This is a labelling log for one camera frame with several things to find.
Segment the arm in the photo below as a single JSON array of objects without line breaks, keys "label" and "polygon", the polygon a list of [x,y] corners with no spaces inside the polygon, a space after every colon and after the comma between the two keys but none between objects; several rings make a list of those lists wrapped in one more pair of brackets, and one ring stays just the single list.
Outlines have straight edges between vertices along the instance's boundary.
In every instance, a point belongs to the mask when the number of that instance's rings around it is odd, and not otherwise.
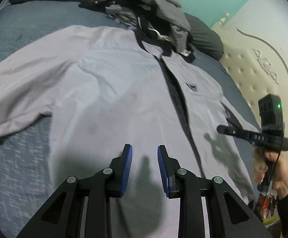
[{"label": "arm", "polygon": [[[262,150],[255,149],[254,158],[257,158]],[[265,158],[270,161],[276,161],[278,154],[275,152],[265,152]],[[265,164],[256,169],[255,180],[257,183],[263,181],[267,168]],[[285,236],[288,232],[288,164],[284,154],[281,154],[275,168],[273,180],[273,190],[277,191],[277,209],[282,223],[282,231]]]}]

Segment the bed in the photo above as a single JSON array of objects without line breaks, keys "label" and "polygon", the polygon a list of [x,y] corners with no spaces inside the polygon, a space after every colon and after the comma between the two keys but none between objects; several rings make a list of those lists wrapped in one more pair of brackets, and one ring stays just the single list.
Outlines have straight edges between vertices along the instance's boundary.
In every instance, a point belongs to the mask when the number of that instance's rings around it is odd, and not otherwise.
[{"label": "bed", "polygon": [[[108,19],[105,14],[80,8],[78,4],[30,1],[8,5],[0,10],[0,61],[31,42],[67,26],[125,28]],[[220,23],[213,27],[224,42],[226,55],[229,55],[229,45],[221,29]],[[212,76],[221,85],[224,96],[232,106],[246,121],[259,129],[255,105],[265,93],[259,93],[257,96],[245,94],[240,88],[240,81],[231,74],[235,61],[228,65],[226,55],[221,62],[195,48],[194,55],[195,60],[192,64]],[[270,81],[271,89],[268,92],[274,91],[275,85],[272,84]],[[51,118],[44,117],[31,127],[0,140],[0,229],[7,238],[17,236],[52,192],[47,163],[50,124]],[[237,139],[235,144],[246,169],[251,173],[252,146]]]},{"label": "bed", "polygon": [[229,14],[212,26],[224,44],[220,60],[261,124],[258,100],[267,93],[280,96],[285,136],[288,137],[288,58],[268,38],[241,27],[225,28]]}]

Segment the carved floral ornament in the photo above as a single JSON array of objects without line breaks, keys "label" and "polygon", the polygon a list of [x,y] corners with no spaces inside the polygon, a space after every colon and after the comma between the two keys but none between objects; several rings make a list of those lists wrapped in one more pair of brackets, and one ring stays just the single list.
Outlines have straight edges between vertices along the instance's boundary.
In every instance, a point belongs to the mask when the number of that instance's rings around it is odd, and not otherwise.
[{"label": "carved floral ornament", "polygon": [[256,57],[257,57],[257,61],[258,61],[259,64],[261,65],[262,69],[263,69],[270,77],[272,77],[272,79],[273,79],[277,84],[279,84],[279,82],[278,82],[278,80],[277,80],[278,76],[277,76],[277,74],[276,74],[274,71],[272,71],[272,66],[271,66],[270,62],[269,62],[266,58],[263,58],[263,57],[262,57],[262,53],[261,53],[259,50],[256,50],[256,49],[254,49],[254,48],[253,48],[253,50],[254,50],[254,53],[255,53],[255,55],[256,55]]}]

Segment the tufted headboard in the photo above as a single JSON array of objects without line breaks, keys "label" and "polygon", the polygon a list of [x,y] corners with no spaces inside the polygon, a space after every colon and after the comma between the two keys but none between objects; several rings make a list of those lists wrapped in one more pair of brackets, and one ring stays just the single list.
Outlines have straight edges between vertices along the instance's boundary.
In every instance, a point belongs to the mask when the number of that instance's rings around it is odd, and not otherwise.
[{"label": "tufted headboard", "polygon": [[241,29],[225,30],[226,14],[212,27],[224,45],[220,62],[247,101],[259,125],[258,100],[268,93],[280,96],[285,136],[288,137],[288,59],[282,50],[268,41]]}]

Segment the bedsheet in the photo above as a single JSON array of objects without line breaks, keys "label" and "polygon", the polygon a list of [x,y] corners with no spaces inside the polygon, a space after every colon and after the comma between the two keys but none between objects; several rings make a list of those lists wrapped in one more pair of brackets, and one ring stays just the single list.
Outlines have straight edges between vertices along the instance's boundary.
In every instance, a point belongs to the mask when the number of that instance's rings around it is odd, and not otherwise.
[{"label": "bedsheet", "polygon": [[[78,3],[74,2],[34,1],[9,5],[0,11],[0,61],[40,37],[70,25],[122,28],[101,13],[78,8]],[[258,127],[250,108],[222,65],[197,50],[195,57],[193,64],[217,80],[234,108]],[[49,126],[50,118],[43,118],[1,141],[0,229],[7,238],[16,237],[50,194],[47,168]],[[251,146],[240,140],[236,145],[250,171]]]}]

